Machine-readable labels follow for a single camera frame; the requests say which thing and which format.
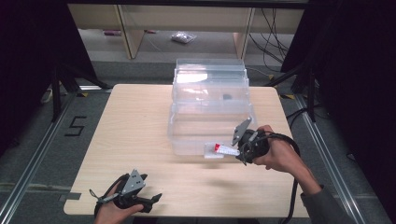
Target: wrist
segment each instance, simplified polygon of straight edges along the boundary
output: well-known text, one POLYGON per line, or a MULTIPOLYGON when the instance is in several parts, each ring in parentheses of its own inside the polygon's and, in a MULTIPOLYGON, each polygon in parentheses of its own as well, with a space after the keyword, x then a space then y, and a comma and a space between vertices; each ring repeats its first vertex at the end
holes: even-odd
POLYGON ((121 222, 114 221, 114 220, 102 220, 102 219, 96 219, 93 224, 121 224, 121 222))
POLYGON ((308 167, 301 166, 292 175, 300 184, 305 195, 313 195, 321 191, 321 186, 308 167))

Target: clear plastic container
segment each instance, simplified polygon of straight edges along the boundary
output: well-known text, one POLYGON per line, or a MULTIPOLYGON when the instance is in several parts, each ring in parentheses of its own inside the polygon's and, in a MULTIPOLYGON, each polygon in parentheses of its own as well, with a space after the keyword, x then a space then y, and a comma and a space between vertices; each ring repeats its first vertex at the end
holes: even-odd
POLYGON ((168 137, 177 155, 231 147, 234 128, 247 118, 257 128, 241 60, 177 60, 172 98, 168 137))

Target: sleeve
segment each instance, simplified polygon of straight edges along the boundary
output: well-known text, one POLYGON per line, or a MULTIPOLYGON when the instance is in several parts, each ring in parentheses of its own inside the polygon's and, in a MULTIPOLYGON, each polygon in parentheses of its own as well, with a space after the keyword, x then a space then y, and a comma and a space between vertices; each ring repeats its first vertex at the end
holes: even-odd
POLYGON ((301 198, 313 224, 355 223, 326 188, 314 195, 302 194, 301 198))

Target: hand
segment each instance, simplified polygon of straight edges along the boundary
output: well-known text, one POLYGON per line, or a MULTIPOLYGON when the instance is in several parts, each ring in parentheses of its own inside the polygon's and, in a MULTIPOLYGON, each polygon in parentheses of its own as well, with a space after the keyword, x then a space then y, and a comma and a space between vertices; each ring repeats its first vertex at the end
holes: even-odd
MULTIPOLYGON (((265 134, 274 132, 269 125, 261 126, 258 130, 265 131, 265 134)), ((306 195, 321 191, 321 187, 312 172, 289 143, 281 139, 269 138, 268 144, 270 145, 268 153, 255 158, 253 160, 254 164, 265 165, 267 170, 274 169, 293 175, 306 195)))
MULTIPOLYGON (((267 135, 274 132, 269 125, 261 126, 258 130, 265 131, 267 135)), ((277 138, 269 138, 268 144, 270 146, 268 153, 254 159, 255 164, 265 165, 267 170, 274 169, 292 175, 296 168, 305 167, 304 162, 288 142, 277 138)))
MULTIPOLYGON (((113 195, 115 193, 118 184, 114 186, 108 195, 113 195)), ((142 204, 137 204, 126 209, 120 209, 113 203, 113 201, 104 203, 99 209, 94 224, 119 224, 125 218, 141 211, 142 209, 142 204)))

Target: black cable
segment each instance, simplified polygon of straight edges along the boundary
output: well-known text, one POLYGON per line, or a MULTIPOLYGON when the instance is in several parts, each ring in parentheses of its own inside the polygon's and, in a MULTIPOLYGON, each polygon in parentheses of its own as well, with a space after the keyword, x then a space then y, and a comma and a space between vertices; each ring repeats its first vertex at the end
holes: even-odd
POLYGON ((284 44, 282 44, 282 42, 280 42, 279 39, 277 38, 277 33, 276 33, 276 9, 273 8, 273 25, 271 25, 270 22, 268 21, 267 17, 265 16, 265 13, 264 13, 263 9, 262 9, 262 15, 264 16, 265 21, 267 22, 267 25, 270 28, 270 35, 268 36, 268 40, 265 39, 265 38, 264 39, 269 42, 271 35, 274 35, 274 38, 275 38, 276 43, 277 43, 277 46, 275 46, 273 44, 271 44, 271 45, 273 45, 274 47, 279 48, 279 49, 289 50, 289 48, 286 47, 284 44))
POLYGON ((271 43, 271 41, 268 40, 262 33, 260 33, 260 35, 262 36, 262 38, 263 38, 265 41, 268 41, 268 43, 269 43, 272 47, 274 47, 274 48, 281 48, 282 50, 288 50, 288 49, 284 49, 284 48, 282 48, 282 47, 280 47, 280 46, 277 46, 277 45, 271 43))
MULTIPOLYGON (((110 191, 121 181, 121 180, 124 180, 124 179, 127 179, 129 177, 129 174, 126 174, 126 175, 122 175, 122 176, 120 176, 116 181, 114 181, 114 183, 110 186, 110 188, 108 188, 108 190, 106 191, 106 193, 102 196, 102 197, 100 197, 101 199, 104 199, 105 197, 107 197, 107 194, 109 194, 110 193, 110 191)), ((91 196, 93 196, 93 197, 95 197, 96 199, 100 199, 98 196, 96 196, 96 194, 90 189, 90 194, 91 194, 91 196)), ((95 206, 95 208, 94 208, 94 210, 93 210, 93 216, 94 217, 96 217, 96 215, 98 214, 98 212, 99 212, 99 209, 100 209, 100 207, 103 205, 103 203, 101 203, 100 201, 98 201, 98 202, 96 202, 96 206, 95 206)))
POLYGON ((251 40, 253 41, 253 43, 256 45, 256 47, 258 49, 260 49, 261 51, 263 51, 264 53, 268 54, 269 56, 271 56, 272 58, 274 58, 275 60, 277 60, 279 63, 283 63, 283 61, 281 59, 279 59, 278 57, 275 56, 275 54, 271 53, 270 51, 268 51, 268 49, 263 48, 254 38, 251 34, 249 34, 251 40))
POLYGON ((318 116, 319 118, 321 118, 321 119, 332 119, 329 115, 327 115, 327 118, 326 118, 326 117, 320 115, 320 114, 317 113, 317 112, 314 112, 314 114, 315 114, 316 116, 318 116))
MULTIPOLYGON (((323 104, 317 104, 317 105, 314 105, 314 108, 318 108, 318 107, 322 107, 322 106, 323 106, 323 104)), ((289 119, 289 118, 291 118, 291 117, 294 116, 294 118, 291 120, 291 123, 290 123, 290 125, 289 125, 289 126, 290 126, 290 129, 291 129, 291 127, 292 127, 294 121, 295 121, 300 115, 302 115, 304 112, 306 112, 307 110, 308 110, 308 108, 307 108, 307 107, 304 107, 304 108, 299 109, 299 110, 297 110, 297 111, 291 113, 290 115, 287 115, 287 116, 286 116, 286 119, 289 119)))
POLYGON ((275 60, 277 60, 279 63, 283 63, 283 61, 280 60, 279 58, 277 58, 273 53, 271 53, 271 52, 268 51, 267 49, 263 48, 259 43, 257 43, 256 40, 253 38, 253 36, 252 36, 251 34, 249 34, 249 36, 250 36, 251 40, 253 41, 253 43, 256 45, 256 47, 257 47, 258 49, 260 49, 260 50, 263 52, 263 54, 262 54, 262 61, 264 62, 265 67, 266 67, 268 70, 271 70, 271 71, 273 71, 273 72, 280 72, 280 71, 276 71, 276 70, 270 68, 270 67, 267 65, 267 63, 265 62, 265 54, 268 54, 269 56, 271 56, 272 58, 274 58, 275 60))
MULTIPOLYGON (((270 133, 268 135, 265 135, 264 137, 261 137, 257 140, 251 141, 250 145, 254 145, 256 143, 258 143, 259 141, 262 141, 264 139, 268 139, 268 138, 277 138, 277 139, 282 139, 284 141, 286 141, 287 143, 291 144, 291 146, 293 147, 294 151, 297 153, 297 155, 300 157, 300 149, 298 147, 298 145, 294 142, 294 140, 292 140, 290 137, 284 135, 284 134, 280 134, 280 133, 272 133, 272 132, 266 132, 266 133, 270 133)), ((281 218, 279 220, 280 224, 286 224, 289 223, 289 221, 291 220, 293 213, 294 213, 294 205, 295 205, 295 200, 296 200, 296 196, 297 196, 297 187, 298 187, 298 182, 297 180, 294 178, 293 180, 293 186, 291 189, 291 197, 290 197, 290 207, 289 207, 289 214, 286 218, 281 218)))

